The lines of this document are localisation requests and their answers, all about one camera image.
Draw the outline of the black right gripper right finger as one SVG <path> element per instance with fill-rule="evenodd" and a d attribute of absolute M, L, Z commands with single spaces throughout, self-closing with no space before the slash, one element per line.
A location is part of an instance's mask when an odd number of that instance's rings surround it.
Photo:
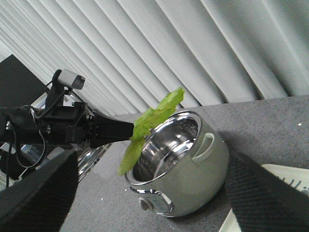
<path fill-rule="evenodd" d="M 243 232 L 307 232 L 309 198 L 253 159 L 233 152 L 225 190 Z"/>

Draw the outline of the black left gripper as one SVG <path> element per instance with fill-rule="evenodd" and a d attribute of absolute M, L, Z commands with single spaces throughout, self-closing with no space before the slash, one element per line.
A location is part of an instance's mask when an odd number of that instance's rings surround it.
<path fill-rule="evenodd" d="M 38 123 L 48 127 L 47 141 L 50 145 L 97 148 L 102 145 L 126 141 L 133 135 L 134 125 L 106 116 L 90 113 L 87 103 L 74 102 L 73 106 L 56 105 L 47 114 L 39 114 Z M 94 117 L 91 131 L 91 119 Z"/>

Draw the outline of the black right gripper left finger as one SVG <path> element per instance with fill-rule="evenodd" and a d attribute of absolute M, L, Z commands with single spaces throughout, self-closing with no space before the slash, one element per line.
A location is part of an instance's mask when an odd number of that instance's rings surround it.
<path fill-rule="evenodd" d="M 0 193 L 0 230 L 60 231 L 77 186 L 77 153 L 67 150 Z"/>

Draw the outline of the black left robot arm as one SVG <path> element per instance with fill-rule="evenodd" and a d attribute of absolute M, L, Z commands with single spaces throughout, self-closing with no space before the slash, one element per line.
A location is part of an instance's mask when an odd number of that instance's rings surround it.
<path fill-rule="evenodd" d="M 133 123 L 89 112 L 85 102 L 73 106 L 56 106 L 49 114 L 34 119 L 26 107 L 1 108 L 0 140 L 21 144 L 70 146 L 88 143 L 97 148 L 113 142 L 128 140 L 133 135 Z"/>

